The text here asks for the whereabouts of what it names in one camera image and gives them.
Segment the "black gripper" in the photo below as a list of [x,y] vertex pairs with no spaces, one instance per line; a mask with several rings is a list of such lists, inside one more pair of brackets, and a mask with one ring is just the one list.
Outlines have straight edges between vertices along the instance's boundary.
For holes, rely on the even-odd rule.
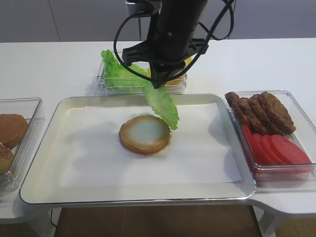
[[136,0],[133,17],[150,17],[145,41],[125,48],[122,60],[126,66],[134,62],[150,64],[154,89],[181,77],[184,61],[204,54],[208,43],[194,38],[199,18],[207,4],[205,0]]

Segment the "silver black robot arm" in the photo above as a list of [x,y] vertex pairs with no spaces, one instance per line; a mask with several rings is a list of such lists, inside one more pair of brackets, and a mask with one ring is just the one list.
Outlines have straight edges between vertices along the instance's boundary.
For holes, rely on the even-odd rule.
[[126,66],[134,62],[148,62],[148,79],[155,89],[180,77],[187,68],[185,60],[203,55],[208,44],[195,39],[194,32],[205,0],[127,0],[128,15],[132,18],[150,17],[145,41],[125,48],[122,59]]

